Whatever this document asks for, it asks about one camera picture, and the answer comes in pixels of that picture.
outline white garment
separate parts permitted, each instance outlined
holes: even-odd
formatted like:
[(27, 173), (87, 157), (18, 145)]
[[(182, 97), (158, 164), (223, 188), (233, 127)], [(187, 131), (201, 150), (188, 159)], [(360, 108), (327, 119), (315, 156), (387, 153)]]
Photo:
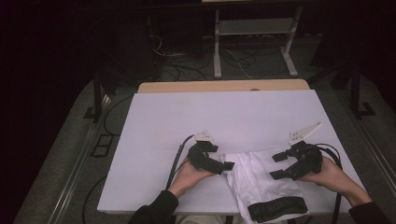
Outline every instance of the white garment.
[[(289, 178), (274, 180), (269, 175), (270, 172), (285, 170), (290, 166), (287, 161), (274, 162), (272, 159), (272, 156), (282, 151), (284, 150), (271, 149), (228, 153), (221, 157), (223, 161), (234, 162), (233, 169), (230, 172), (227, 172), (227, 180), (233, 192), (233, 196), (238, 202), (239, 212), (246, 224), (257, 223), (252, 220), (248, 211), (248, 207), (255, 203), (272, 202), (270, 204), (273, 206), (269, 205), (269, 209), (263, 209), (265, 210), (265, 214), (269, 214), (266, 211), (272, 210), (271, 212), (273, 212), (279, 207), (281, 207), (282, 212), (285, 212), (286, 210), (283, 209), (284, 205), (290, 204), (290, 197), (294, 196), (293, 199), (297, 199), (299, 202), (297, 207), (306, 208), (303, 194), (300, 192), (297, 184), (293, 180)], [(280, 205), (279, 203), (273, 204), (273, 200), (279, 198), (282, 199), (277, 200), (276, 202), (281, 201)], [(300, 213), (303, 214), (285, 214), (282, 216), (281, 213), (276, 213), (276, 216), (280, 217), (275, 216), (276, 218), (270, 218), (265, 223), (277, 223), (280, 220), (300, 217), (306, 214), (307, 211), (300, 211)]]

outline white table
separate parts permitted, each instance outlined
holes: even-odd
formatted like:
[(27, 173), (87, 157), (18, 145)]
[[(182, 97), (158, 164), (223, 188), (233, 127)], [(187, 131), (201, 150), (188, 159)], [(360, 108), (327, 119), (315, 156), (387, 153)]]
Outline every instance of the white table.
[[(290, 132), (318, 121), (323, 125), (306, 142), (336, 147), (346, 173), (361, 185), (315, 91), (138, 93), (132, 100), (98, 210), (130, 213), (151, 203), (165, 188), (179, 145), (191, 134), (208, 130), (219, 146), (210, 156), (218, 160), (226, 152), (288, 149)], [(193, 144), (193, 140), (187, 143), (180, 161)], [(312, 183), (297, 184), (311, 214), (332, 213), (335, 193)], [(343, 199), (340, 212), (348, 209)], [(180, 199), (176, 210), (177, 214), (238, 212), (225, 175), (199, 183)]]

